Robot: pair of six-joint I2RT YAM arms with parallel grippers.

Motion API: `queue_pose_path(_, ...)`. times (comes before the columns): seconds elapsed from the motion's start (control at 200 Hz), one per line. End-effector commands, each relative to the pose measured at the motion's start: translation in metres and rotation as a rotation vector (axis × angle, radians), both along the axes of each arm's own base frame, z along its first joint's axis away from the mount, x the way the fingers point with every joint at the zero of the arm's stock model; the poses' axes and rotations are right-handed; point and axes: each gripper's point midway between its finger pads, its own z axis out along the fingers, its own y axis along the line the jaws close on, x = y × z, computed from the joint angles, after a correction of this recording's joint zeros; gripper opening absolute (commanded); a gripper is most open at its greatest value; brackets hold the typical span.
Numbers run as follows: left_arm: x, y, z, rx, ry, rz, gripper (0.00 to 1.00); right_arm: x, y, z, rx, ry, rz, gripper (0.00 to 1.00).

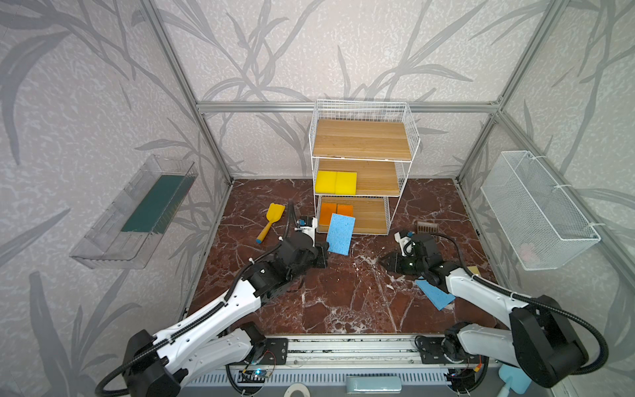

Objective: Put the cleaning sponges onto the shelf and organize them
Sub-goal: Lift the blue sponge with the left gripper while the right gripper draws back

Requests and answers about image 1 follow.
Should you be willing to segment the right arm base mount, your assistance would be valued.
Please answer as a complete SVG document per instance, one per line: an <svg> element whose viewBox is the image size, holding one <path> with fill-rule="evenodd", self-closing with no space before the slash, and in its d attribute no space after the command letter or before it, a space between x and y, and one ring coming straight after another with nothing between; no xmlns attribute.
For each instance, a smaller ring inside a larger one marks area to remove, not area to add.
<svg viewBox="0 0 635 397"><path fill-rule="evenodd" d="M423 364L456 365L464 367L479 367L485 359L478 355L467 353L454 337L443 335L418 335L414 345Z"/></svg>

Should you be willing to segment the blue cellulose sponge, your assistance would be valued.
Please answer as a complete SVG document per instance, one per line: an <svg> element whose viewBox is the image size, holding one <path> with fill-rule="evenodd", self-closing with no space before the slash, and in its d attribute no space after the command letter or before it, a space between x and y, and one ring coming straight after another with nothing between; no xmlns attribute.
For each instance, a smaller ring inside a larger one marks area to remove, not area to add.
<svg viewBox="0 0 635 397"><path fill-rule="evenodd" d="M348 256L356 219L334 213L327 233L328 251Z"/></svg>
<svg viewBox="0 0 635 397"><path fill-rule="evenodd" d="M423 291L423 294L426 295L428 300L439 311L442 311L443 309L445 309L449 304L452 304L456 299L456 297L453 294L448 294L446 292L443 292L440 288L433 286L428 281L425 281L423 279L417 279L415 281L415 284L416 286L418 286L419 289L421 289L421 291Z"/></svg>

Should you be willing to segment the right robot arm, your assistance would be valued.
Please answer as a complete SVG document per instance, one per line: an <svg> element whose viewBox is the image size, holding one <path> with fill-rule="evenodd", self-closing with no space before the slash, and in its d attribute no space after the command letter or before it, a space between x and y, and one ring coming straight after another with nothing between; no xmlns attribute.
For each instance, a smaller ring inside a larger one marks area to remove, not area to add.
<svg viewBox="0 0 635 397"><path fill-rule="evenodd" d="M519 368L531 381L551 388L569 375L600 370L609 360L605 337L593 325L564 309L551 297L519 294L471 271L463 255L443 259L439 233L396 233L400 248L380 259L389 273L413 276L446 295L474 304L504 327L459 322L441 342L416 337L421 353L437 353L461 364L472 357L498 360Z"/></svg>

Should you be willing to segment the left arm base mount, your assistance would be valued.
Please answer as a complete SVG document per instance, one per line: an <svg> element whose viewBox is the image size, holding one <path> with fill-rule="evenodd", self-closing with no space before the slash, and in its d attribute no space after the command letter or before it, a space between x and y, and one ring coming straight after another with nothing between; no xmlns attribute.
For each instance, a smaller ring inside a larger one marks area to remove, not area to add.
<svg viewBox="0 0 635 397"><path fill-rule="evenodd" d="M285 365L288 352L289 339L268 337L263 341L257 342L244 359L233 362L233 365Z"/></svg>

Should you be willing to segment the yellow foam sponge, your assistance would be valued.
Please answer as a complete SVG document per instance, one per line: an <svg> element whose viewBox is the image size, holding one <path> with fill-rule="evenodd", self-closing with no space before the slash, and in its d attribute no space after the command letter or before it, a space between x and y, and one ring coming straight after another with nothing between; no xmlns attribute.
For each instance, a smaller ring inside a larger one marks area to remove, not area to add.
<svg viewBox="0 0 635 397"><path fill-rule="evenodd" d="M335 194L355 196L357 194L357 172L337 172Z"/></svg>
<svg viewBox="0 0 635 397"><path fill-rule="evenodd" d="M317 195L335 195L337 186L337 172L319 170L315 180L315 193Z"/></svg>

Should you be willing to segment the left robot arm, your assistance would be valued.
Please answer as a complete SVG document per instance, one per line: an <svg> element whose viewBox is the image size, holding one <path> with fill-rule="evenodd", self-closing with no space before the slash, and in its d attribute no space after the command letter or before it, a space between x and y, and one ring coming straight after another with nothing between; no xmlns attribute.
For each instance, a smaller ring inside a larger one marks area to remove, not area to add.
<svg viewBox="0 0 635 397"><path fill-rule="evenodd" d="M203 373L263 355L266 337L254 324L230 327L289 291L308 270L327 266L329 244L317 241L318 218L289 205L284 235L250 261L226 292L177 324L127 344L122 365L95 388L97 396L177 396Z"/></svg>

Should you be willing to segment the beige orange scrub sponge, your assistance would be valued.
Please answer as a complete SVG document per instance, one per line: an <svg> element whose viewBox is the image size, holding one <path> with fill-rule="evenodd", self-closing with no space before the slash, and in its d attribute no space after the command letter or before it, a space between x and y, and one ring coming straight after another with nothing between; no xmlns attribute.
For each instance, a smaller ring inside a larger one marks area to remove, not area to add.
<svg viewBox="0 0 635 397"><path fill-rule="evenodd" d="M336 203L322 203L319 213L319 226L328 227L332 220L332 215L337 212Z"/></svg>

